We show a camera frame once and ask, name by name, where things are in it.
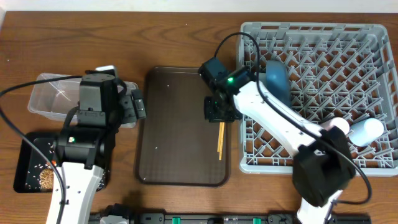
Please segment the wooden chopstick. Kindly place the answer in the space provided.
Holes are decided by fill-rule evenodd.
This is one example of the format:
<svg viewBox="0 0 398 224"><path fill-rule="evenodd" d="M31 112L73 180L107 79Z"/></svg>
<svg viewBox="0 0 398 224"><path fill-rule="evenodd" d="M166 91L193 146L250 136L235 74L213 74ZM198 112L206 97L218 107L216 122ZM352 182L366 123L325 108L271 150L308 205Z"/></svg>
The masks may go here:
<svg viewBox="0 0 398 224"><path fill-rule="evenodd" d="M225 128L225 123L221 122L219 126L218 147L217 147L218 159L220 161L222 160L222 155L223 155L224 128Z"/></svg>
<svg viewBox="0 0 398 224"><path fill-rule="evenodd" d="M218 145L217 145L217 152L219 154L221 154L223 148L223 136L224 136L224 122L221 122L219 126Z"/></svg>

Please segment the dark blue plate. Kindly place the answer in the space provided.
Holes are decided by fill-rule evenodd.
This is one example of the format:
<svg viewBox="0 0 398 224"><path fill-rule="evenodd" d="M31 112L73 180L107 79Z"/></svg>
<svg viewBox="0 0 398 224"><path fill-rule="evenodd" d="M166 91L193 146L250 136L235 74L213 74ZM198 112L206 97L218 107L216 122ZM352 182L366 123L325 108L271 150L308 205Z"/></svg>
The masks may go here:
<svg viewBox="0 0 398 224"><path fill-rule="evenodd" d="M269 60L267 62L266 88L283 104L289 108L292 107L289 76L281 61Z"/></svg>

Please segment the pink cup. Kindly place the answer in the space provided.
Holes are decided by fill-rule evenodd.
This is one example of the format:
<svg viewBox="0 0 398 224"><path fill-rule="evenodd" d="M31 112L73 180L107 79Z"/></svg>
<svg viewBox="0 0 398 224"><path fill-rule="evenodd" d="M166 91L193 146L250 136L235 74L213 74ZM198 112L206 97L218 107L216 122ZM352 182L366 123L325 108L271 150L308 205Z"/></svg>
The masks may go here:
<svg viewBox="0 0 398 224"><path fill-rule="evenodd" d="M340 118L340 117L335 117L335 118L329 119L328 121L321 123L320 126L325 130L330 130L331 128L337 127L340 130L342 130L345 135L347 135L349 133L349 129L350 129L350 126L349 126L349 123L347 122L347 120L345 120L344 118Z"/></svg>

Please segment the brown food scrap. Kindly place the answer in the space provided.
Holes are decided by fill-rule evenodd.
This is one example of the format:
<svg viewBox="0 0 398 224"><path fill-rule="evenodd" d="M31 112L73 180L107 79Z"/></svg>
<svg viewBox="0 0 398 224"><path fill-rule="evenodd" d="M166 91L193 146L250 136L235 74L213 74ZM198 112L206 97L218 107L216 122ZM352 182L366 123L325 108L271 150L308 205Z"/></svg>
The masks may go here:
<svg viewBox="0 0 398 224"><path fill-rule="evenodd" d="M41 190L52 190L53 189L53 170L44 169L39 175L39 185Z"/></svg>

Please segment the white rice pile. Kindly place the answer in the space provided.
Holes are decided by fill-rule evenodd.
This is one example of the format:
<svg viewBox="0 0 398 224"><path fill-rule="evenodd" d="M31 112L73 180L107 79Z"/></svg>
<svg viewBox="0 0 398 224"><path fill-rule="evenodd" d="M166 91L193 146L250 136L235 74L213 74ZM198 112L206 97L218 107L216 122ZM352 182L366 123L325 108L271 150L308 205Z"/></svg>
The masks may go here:
<svg viewBox="0 0 398 224"><path fill-rule="evenodd" d="M50 138L37 138L34 144L40 149L43 155L50 161L53 159L54 146L53 140ZM36 192L50 192L52 190L41 190L39 185L39 175L44 169L52 169L42 156L40 156L34 149L32 149L25 141L22 142L20 157L17 168L22 171L22 174L16 174L14 179L14 190L21 193L36 193ZM100 180L97 191L106 188L108 184L109 171L104 171L102 179Z"/></svg>

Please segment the light blue cup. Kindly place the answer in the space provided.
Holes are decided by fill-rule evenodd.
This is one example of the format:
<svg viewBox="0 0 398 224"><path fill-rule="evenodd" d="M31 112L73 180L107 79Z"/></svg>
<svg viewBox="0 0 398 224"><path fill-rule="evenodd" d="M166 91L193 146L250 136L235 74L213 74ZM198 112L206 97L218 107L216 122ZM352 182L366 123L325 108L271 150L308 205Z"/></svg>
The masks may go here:
<svg viewBox="0 0 398 224"><path fill-rule="evenodd" d="M349 140L356 146L364 147L377 140L384 132L384 126L376 118L368 118L350 127Z"/></svg>

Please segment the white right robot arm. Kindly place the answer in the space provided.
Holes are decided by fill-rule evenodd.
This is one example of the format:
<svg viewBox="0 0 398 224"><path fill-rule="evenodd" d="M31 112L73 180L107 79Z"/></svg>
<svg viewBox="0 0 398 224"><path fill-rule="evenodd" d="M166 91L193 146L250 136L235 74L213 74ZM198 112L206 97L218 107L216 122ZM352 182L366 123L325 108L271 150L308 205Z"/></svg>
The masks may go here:
<svg viewBox="0 0 398 224"><path fill-rule="evenodd" d="M222 122L247 115L265 128L293 157L293 184L302 198L298 220L326 223L356 174L344 131L325 129L287 106L289 79L283 70L276 80L247 68L201 68L199 74L213 94L205 101L205 118Z"/></svg>

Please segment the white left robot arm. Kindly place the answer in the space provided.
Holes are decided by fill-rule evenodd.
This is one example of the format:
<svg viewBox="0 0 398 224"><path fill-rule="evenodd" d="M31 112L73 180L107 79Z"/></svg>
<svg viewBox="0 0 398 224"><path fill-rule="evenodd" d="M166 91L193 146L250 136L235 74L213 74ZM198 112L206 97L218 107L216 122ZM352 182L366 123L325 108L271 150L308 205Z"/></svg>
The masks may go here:
<svg viewBox="0 0 398 224"><path fill-rule="evenodd" d="M88 222L120 126L144 118L139 90L128 91L117 75L92 72L83 76L78 105L68 112L55 141L47 223Z"/></svg>

